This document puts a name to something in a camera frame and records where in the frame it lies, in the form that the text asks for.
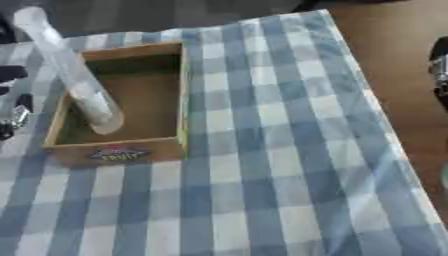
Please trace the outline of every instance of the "clear plastic tube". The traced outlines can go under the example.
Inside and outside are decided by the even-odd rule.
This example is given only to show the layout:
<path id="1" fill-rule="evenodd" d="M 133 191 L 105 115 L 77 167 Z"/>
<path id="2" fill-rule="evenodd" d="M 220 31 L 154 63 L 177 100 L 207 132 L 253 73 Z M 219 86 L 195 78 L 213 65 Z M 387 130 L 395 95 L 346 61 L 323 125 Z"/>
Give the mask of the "clear plastic tube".
<path id="1" fill-rule="evenodd" d="M 85 66 L 84 60 L 48 23 L 41 8 L 27 7 L 17 11 L 14 24 L 31 37 L 96 133 L 112 133 L 123 125 L 123 115 L 115 101 Z"/>

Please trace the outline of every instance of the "wooden box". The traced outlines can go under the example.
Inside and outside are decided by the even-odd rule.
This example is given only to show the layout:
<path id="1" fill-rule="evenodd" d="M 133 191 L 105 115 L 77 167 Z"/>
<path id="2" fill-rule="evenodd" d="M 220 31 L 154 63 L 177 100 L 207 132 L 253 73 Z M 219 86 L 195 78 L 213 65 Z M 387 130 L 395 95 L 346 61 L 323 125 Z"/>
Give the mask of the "wooden box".
<path id="1" fill-rule="evenodd" d="M 189 77 L 182 44 L 147 44 L 82 56 L 116 100 L 124 125 L 112 134 L 94 133 L 65 94 L 44 148 L 71 167 L 182 158 L 187 149 Z"/>

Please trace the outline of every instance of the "logo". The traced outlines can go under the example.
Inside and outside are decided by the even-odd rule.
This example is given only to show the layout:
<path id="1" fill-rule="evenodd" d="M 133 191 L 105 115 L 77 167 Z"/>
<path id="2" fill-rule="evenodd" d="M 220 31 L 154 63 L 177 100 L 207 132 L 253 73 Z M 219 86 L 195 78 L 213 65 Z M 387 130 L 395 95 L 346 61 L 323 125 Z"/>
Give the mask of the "logo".
<path id="1" fill-rule="evenodd" d="M 148 155 L 148 152 L 130 148 L 122 148 L 118 146 L 109 146 L 97 150 L 90 158 L 104 160 L 104 161 L 132 161 L 137 160 L 142 156 Z"/>

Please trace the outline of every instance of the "checkered pattern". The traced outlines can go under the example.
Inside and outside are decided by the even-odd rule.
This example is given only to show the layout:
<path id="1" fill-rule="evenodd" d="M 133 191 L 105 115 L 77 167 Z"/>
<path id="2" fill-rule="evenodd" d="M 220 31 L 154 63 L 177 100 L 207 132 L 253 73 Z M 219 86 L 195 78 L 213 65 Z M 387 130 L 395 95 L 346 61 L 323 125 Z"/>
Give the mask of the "checkered pattern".
<path id="1" fill-rule="evenodd" d="M 179 39 L 192 72 L 188 159 L 96 169 L 42 152 L 61 82 L 30 43 L 0 48 L 3 63 L 28 68 L 14 93 L 31 90 L 38 112 L 0 148 L 1 255 L 448 254 L 326 11 L 70 43 Z"/>

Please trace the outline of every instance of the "wooden table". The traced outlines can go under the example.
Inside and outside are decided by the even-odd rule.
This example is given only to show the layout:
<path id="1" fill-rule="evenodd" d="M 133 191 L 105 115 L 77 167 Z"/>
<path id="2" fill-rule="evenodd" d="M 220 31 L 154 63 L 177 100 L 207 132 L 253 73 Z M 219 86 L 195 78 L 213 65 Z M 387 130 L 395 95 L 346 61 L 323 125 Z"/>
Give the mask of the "wooden table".
<path id="1" fill-rule="evenodd" d="M 448 199 L 439 176 L 448 162 L 448 114 L 433 97 L 427 71 L 433 44 L 448 36 L 448 1 L 411 0 L 330 12 L 448 224 Z"/>

